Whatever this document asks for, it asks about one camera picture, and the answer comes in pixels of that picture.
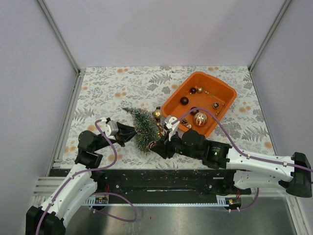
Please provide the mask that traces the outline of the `small green christmas tree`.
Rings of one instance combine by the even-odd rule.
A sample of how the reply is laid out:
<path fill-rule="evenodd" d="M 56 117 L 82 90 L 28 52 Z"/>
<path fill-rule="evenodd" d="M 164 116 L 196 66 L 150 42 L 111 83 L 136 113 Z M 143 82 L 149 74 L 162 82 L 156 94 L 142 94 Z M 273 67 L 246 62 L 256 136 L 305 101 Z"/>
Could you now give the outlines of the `small green christmas tree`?
<path fill-rule="evenodd" d="M 145 109 L 135 107 L 124 107 L 122 110 L 131 115 L 136 131 L 134 142 L 137 149 L 147 154 L 150 152 L 149 144 L 151 142 L 157 142 L 161 138 L 160 129 L 152 113 Z"/>

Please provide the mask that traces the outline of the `glittery gold bauble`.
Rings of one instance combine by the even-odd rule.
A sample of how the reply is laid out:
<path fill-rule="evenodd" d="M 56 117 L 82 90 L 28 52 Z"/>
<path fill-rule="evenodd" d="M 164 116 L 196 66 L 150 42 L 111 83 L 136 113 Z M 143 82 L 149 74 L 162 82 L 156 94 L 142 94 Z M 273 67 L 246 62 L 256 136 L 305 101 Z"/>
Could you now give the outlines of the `glittery gold bauble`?
<path fill-rule="evenodd" d="M 161 111 L 161 109 L 156 109 L 153 111 L 153 117 L 155 119 L 161 119 L 163 117 L 163 113 Z"/>

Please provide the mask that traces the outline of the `orange plastic bin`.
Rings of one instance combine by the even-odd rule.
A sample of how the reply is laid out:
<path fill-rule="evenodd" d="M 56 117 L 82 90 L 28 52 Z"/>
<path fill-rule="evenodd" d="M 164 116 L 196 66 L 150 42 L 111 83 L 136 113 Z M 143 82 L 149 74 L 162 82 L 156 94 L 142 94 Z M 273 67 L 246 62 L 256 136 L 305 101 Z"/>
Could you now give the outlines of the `orange plastic bin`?
<path fill-rule="evenodd" d="M 203 92 L 190 94 L 190 89 L 202 87 Z M 182 105 L 180 99 L 187 97 L 189 103 Z M 208 75 L 203 72 L 192 73 L 180 87 L 170 96 L 170 98 L 162 105 L 161 110 L 165 117 L 174 116 L 181 117 L 192 107 L 203 108 L 211 112 L 218 120 L 221 120 L 226 114 L 231 104 L 237 96 L 234 88 L 223 82 L 222 80 Z M 212 104 L 219 102 L 218 109 L 213 109 Z"/>

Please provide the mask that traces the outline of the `brown pine cone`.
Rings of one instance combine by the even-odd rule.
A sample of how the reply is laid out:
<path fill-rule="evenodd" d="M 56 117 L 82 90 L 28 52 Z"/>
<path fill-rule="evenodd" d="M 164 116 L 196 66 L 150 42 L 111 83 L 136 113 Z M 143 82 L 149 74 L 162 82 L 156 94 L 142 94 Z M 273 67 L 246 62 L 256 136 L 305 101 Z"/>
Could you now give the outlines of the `brown pine cone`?
<path fill-rule="evenodd" d="M 153 148 L 156 144 L 157 144 L 156 141 L 152 141 L 152 142 L 149 143 L 148 148 L 151 149 L 151 148 Z"/>

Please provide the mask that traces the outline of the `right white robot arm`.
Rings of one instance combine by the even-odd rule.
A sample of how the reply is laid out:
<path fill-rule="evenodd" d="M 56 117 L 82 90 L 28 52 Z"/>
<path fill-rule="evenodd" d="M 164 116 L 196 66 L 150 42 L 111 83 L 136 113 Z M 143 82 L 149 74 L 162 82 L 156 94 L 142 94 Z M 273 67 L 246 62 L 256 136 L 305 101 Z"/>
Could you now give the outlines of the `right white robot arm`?
<path fill-rule="evenodd" d="M 190 129 L 181 137 L 167 134 L 148 148 L 167 159 L 174 154 L 200 160 L 211 169 L 235 170 L 234 177 L 223 180 L 223 189 L 229 194 L 247 188 L 283 188 L 286 193 L 311 198 L 311 166 L 305 154 L 269 156 L 240 150 L 227 143 L 209 141 L 204 135 Z"/>

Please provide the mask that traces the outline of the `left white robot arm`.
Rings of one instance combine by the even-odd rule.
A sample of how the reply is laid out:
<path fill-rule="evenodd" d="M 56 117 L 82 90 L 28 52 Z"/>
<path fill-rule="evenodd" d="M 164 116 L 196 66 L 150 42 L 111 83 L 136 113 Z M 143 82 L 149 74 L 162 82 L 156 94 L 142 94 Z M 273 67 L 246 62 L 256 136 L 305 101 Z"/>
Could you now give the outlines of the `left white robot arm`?
<path fill-rule="evenodd" d="M 124 147 L 135 135 L 134 127 L 110 119 L 103 119 L 104 128 L 97 124 L 99 134 L 83 131 L 78 137 L 78 155 L 73 167 L 40 206 L 31 206 L 26 213 L 25 234 L 63 235 L 75 213 L 94 193 L 106 188 L 104 167 L 100 167 L 103 156 L 97 151 L 114 143 Z"/>

